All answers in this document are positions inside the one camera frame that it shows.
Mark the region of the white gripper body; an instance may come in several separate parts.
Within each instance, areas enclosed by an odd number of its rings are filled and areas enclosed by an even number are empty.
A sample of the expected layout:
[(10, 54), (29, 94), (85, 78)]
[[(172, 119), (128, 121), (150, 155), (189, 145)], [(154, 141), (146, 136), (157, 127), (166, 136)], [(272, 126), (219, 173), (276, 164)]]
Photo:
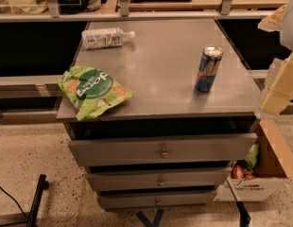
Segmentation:
[(293, 0), (289, 0), (281, 22), (280, 43), (293, 51)]

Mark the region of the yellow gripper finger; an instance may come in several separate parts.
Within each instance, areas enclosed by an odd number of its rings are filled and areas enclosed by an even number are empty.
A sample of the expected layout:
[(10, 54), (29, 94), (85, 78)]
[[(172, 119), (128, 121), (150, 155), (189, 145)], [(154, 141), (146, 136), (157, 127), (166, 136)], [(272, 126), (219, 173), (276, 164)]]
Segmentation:
[(258, 24), (258, 28), (267, 32), (274, 32), (281, 30), (283, 14), (287, 5), (282, 5), (276, 9), (271, 15), (265, 17)]
[(259, 99), (259, 109), (267, 114), (279, 114), (293, 100), (293, 58), (275, 59), (267, 71), (265, 88)]

